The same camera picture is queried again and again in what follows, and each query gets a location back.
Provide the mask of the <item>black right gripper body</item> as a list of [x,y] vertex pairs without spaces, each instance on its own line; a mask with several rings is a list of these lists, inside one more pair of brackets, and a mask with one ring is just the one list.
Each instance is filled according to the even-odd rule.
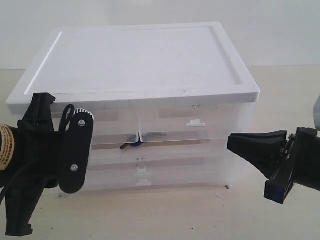
[[295,184],[320,190],[320,137],[313,128],[297,129],[287,159],[265,182],[264,198],[283,204]]

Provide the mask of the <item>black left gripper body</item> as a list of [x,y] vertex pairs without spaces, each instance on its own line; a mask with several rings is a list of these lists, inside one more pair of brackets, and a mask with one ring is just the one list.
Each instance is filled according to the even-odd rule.
[[58,130],[20,129],[32,145],[27,148],[28,160],[12,186],[18,181],[47,180],[44,189],[59,187],[67,194],[74,194],[84,186],[94,130],[91,112],[69,104]]

